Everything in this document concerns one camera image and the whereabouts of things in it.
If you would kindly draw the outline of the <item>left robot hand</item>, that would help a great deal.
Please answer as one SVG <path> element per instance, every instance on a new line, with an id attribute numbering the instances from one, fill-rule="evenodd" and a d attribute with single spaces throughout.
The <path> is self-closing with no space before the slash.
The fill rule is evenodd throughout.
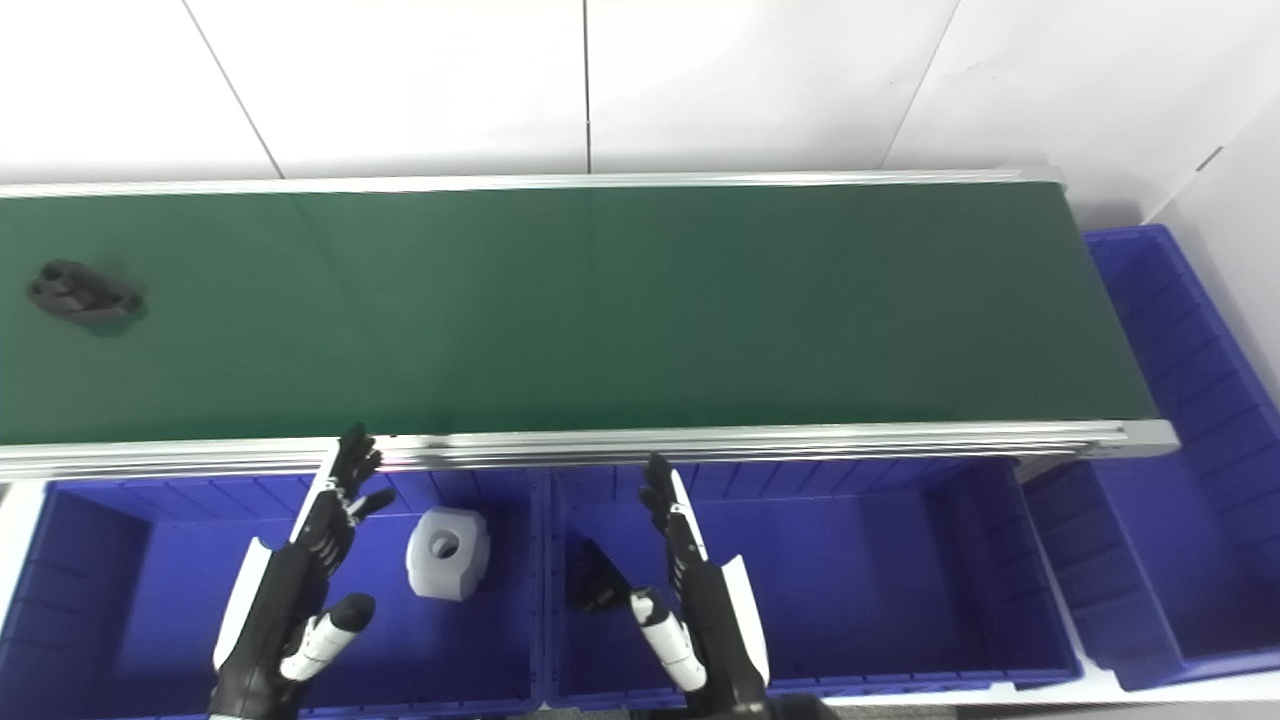
<path id="1" fill-rule="evenodd" d="M 297 719 L 311 680 L 369 626 L 374 597 L 326 597 L 358 525 L 396 500 L 394 489 L 362 491 L 380 465 L 374 436 L 352 425 L 316 471 L 287 542 L 274 550 L 251 539 L 212 651 L 211 719 Z"/>

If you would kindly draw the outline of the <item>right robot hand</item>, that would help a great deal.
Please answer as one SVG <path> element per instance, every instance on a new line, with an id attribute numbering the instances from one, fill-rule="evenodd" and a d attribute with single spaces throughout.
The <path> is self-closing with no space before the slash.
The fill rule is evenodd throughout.
<path id="1" fill-rule="evenodd" d="M 742 557 L 710 561 L 682 477 L 650 454 L 637 492 L 666 543 L 672 609 L 654 587 L 631 589 L 631 614 L 695 717 L 763 714 L 769 667 L 759 614 Z"/>

